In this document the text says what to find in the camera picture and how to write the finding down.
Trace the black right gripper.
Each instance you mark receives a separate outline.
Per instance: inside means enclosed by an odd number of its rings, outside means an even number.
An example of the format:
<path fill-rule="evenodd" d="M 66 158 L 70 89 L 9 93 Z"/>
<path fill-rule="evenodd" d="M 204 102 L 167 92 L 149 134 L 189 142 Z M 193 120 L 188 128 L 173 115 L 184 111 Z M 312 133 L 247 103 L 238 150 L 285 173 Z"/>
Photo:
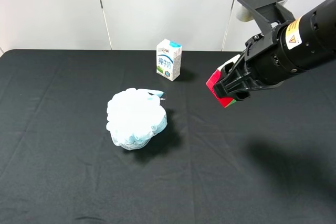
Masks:
<path fill-rule="evenodd" d="M 272 28 L 264 35 L 258 34 L 246 42 L 239 57 L 232 57 L 220 69 L 227 94 L 237 101 L 250 97 L 256 90 L 280 86 L 285 80 L 281 37 L 286 24 Z"/>

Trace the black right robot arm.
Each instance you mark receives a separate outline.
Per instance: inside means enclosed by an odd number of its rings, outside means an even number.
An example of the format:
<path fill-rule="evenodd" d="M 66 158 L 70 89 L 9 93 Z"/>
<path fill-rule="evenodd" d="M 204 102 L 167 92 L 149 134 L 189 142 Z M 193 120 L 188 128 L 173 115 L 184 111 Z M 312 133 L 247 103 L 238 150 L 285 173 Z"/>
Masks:
<path fill-rule="evenodd" d="M 209 85 L 218 100 L 243 101 L 253 91 L 276 88 L 335 60 L 335 0 L 322 2 L 298 19 L 278 3 L 247 10 L 261 32 L 220 67 Z"/>

